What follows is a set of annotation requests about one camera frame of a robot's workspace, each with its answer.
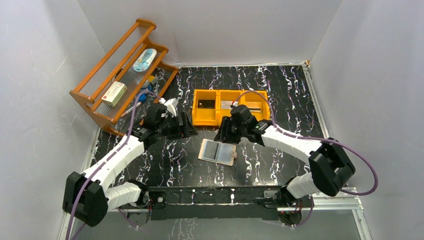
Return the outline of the white leather card holder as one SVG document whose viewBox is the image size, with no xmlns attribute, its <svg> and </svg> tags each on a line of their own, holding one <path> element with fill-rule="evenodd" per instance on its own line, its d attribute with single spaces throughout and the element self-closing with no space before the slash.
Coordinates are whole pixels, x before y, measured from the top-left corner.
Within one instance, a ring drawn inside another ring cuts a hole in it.
<svg viewBox="0 0 424 240">
<path fill-rule="evenodd" d="M 233 166 L 236 158 L 236 145 L 213 141 L 206 138 L 202 140 L 198 154 L 199 160 Z"/>
</svg>

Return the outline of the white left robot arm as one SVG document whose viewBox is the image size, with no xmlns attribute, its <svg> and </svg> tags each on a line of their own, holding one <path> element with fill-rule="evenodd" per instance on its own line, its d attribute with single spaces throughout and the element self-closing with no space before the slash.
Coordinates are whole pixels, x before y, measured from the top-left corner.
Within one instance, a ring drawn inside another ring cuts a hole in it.
<svg viewBox="0 0 424 240">
<path fill-rule="evenodd" d="M 179 140 L 196 136 L 186 112 L 173 105 L 154 103 L 140 124 L 130 124 L 128 133 L 101 160 L 66 179 L 62 209 L 90 227 L 98 225 L 107 212 L 127 204 L 152 207 L 150 188 L 136 179 L 111 187 L 112 181 L 159 138 Z"/>
</svg>

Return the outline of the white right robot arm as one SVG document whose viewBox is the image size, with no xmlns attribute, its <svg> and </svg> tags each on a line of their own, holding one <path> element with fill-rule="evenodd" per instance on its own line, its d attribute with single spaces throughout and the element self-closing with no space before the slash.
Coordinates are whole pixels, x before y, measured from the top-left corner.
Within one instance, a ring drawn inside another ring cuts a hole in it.
<svg viewBox="0 0 424 240">
<path fill-rule="evenodd" d="M 356 169 L 344 149 L 332 138 L 310 139 L 274 126 L 271 120 L 257 120 L 247 106 L 238 105 L 224 116 L 214 140 L 238 144 L 242 138 L 285 152 L 309 165 L 309 172 L 292 177 L 264 202 L 291 205 L 309 195 L 324 193 L 334 197 Z"/>
</svg>

